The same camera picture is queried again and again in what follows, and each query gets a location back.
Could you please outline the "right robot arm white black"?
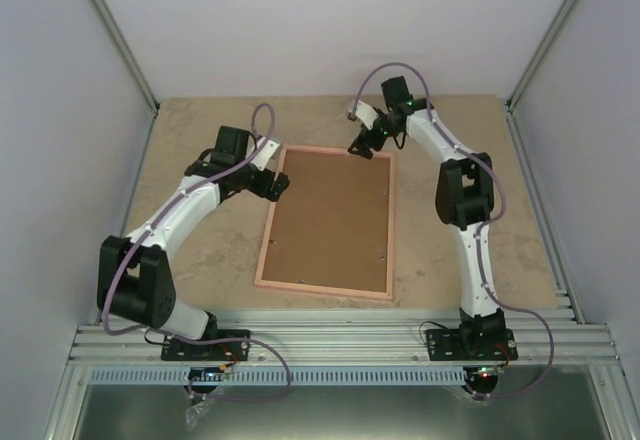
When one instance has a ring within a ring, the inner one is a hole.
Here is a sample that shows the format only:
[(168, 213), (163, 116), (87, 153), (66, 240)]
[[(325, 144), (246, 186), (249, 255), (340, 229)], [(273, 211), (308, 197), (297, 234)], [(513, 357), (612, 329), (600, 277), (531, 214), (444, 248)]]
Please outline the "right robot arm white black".
[(451, 227), (460, 262), (459, 347), (471, 359), (491, 352), (506, 333), (504, 312), (494, 292), (489, 254), (489, 222), (495, 206), (492, 161), (474, 153), (442, 123), (427, 98), (409, 93), (404, 77), (382, 84), (385, 110), (355, 99), (348, 118), (360, 132), (348, 152), (370, 159), (389, 139), (410, 138), (439, 164), (435, 208)]

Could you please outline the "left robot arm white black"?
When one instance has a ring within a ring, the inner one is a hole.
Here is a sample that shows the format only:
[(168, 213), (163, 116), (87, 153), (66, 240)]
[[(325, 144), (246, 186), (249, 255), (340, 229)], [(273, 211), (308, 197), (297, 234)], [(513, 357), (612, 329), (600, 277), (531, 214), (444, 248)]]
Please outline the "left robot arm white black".
[(278, 140), (223, 126), (216, 143), (189, 165), (173, 195), (152, 217), (124, 237), (107, 237), (99, 252), (97, 306), (111, 315), (184, 341), (197, 359), (219, 346), (216, 317), (178, 299), (171, 260), (196, 226), (243, 191), (271, 202), (290, 181), (268, 164)]

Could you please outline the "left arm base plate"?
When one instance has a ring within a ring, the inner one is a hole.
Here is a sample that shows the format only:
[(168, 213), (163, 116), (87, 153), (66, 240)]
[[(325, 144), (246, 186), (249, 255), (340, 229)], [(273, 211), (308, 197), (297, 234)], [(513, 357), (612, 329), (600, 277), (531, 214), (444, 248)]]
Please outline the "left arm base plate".
[(244, 329), (219, 329), (220, 339), (226, 343), (216, 345), (193, 345), (180, 340), (165, 338), (160, 358), (167, 362), (217, 361), (237, 363), (246, 361), (249, 354), (251, 332)]

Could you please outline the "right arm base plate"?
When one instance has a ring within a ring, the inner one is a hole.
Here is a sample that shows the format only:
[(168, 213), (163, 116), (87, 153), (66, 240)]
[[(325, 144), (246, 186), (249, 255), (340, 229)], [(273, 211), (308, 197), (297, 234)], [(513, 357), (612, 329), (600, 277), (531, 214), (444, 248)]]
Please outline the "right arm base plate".
[(515, 336), (507, 329), (496, 337), (465, 342), (458, 329), (422, 332), (431, 361), (512, 361), (519, 358)]

